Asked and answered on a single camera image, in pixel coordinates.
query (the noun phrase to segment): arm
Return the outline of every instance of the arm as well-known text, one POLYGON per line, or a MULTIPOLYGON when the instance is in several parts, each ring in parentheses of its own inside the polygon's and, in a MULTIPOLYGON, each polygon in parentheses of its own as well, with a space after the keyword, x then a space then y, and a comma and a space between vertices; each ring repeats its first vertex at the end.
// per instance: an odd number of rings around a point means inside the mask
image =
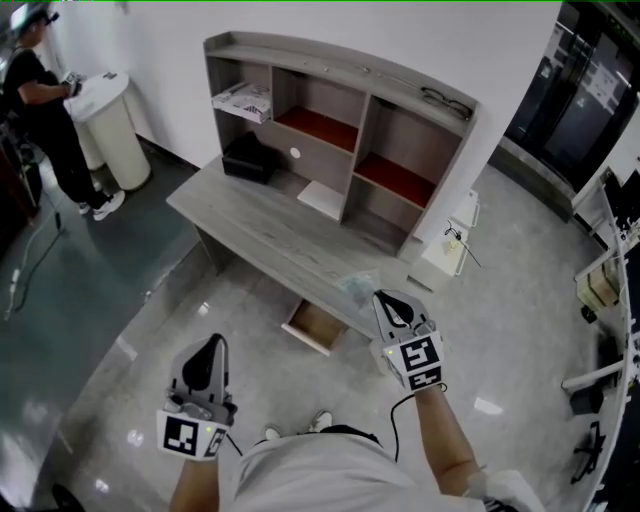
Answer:
POLYGON ((42 105, 58 98, 69 96, 69 87, 66 85, 43 85, 35 80, 18 87, 18 93, 25 105, 42 105))
POLYGON ((438 386, 415 396, 424 453, 440 492, 462 496, 469 476, 480 471, 471 445, 438 386))
POLYGON ((218 512, 218 461, 184 463, 169 512, 218 512))

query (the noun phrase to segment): tiled floor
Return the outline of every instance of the tiled floor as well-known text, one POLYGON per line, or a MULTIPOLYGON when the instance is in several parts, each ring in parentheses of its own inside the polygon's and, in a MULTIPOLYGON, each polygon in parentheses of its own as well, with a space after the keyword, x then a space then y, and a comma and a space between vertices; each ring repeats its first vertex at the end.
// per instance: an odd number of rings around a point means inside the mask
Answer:
MULTIPOLYGON (((42 166, 45 190, 60 202, 64 232, 50 222, 31 246, 26 276, 8 322, 0 320, 0 491, 21 502, 42 463, 58 420, 82 391, 116 337, 154 290, 195 245, 189 223, 165 202, 191 171, 147 154, 151 181, 130 194, 121 209, 100 223, 78 214, 42 166)), ((107 173, 99 171, 102 178, 107 173)), ((51 205, 46 197, 36 224, 25 228, 0 260, 0 304, 28 238, 51 205)))
MULTIPOLYGON (((445 337, 447 397, 480 464, 520 470, 549 512, 575 510, 564 494, 571 452, 592 418, 571 415, 560 382, 591 363, 595 327, 580 316, 572 278, 599 251, 494 169, 474 188, 482 210, 469 243, 482 268, 468 259, 443 291, 410 289, 445 337), (482 412, 474 406, 478 398, 502 412, 482 412)), ((352 331, 329 358, 284 333, 280 324, 295 302, 238 259, 220 276, 208 274, 119 379, 92 429, 65 439, 59 481, 88 510, 164 510, 182 462, 156 449, 155 411, 173 357, 214 331, 231 347, 230 391, 240 407, 232 436, 242 449, 259 440, 268 422, 294 433, 329 408, 337 421, 372 431, 392 450, 389 411, 405 392, 378 373, 367 341, 352 331)), ((396 419, 399 465, 433 484, 413 404, 396 419)), ((224 510, 238 460, 228 443, 220 460, 224 510)))

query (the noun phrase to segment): white shirt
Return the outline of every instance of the white shirt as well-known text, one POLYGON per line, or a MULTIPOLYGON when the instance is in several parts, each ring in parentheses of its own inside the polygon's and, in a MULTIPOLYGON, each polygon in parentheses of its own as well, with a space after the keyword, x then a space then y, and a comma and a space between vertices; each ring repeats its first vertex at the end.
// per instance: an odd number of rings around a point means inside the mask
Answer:
POLYGON ((485 512, 492 498, 518 512, 544 512, 515 471, 475 475, 474 498, 444 496, 417 484, 376 443, 348 434, 254 446, 239 463, 232 494, 231 512, 485 512))

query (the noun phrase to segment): white sneaker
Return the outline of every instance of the white sneaker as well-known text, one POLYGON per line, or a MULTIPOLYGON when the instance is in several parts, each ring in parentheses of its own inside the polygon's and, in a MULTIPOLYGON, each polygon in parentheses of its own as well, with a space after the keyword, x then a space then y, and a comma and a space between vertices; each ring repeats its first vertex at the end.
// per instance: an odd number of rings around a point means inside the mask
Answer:
POLYGON ((115 212, 122 206, 122 203, 124 203, 124 198, 125 194, 122 190, 120 192, 116 192, 109 199, 107 199, 100 208, 98 208, 97 210, 93 210, 94 220, 100 221, 110 213, 115 212))
POLYGON ((329 411, 320 411, 309 425, 309 432, 322 432, 331 425, 333 425, 333 414, 329 411))
POLYGON ((262 431, 262 437, 267 441, 275 441, 282 437, 282 432, 275 425, 267 425, 262 431))

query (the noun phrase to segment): white wall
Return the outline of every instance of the white wall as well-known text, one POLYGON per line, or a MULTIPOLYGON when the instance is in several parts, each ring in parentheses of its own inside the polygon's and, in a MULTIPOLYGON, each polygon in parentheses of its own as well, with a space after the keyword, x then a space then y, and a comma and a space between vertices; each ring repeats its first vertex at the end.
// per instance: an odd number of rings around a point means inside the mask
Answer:
POLYGON ((202 166, 220 152, 202 42, 228 30, 271 32, 396 61, 477 99, 477 129, 423 223, 430 239, 498 144, 531 82, 559 3, 62 3, 64 64, 131 75, 138 133, 202 166))

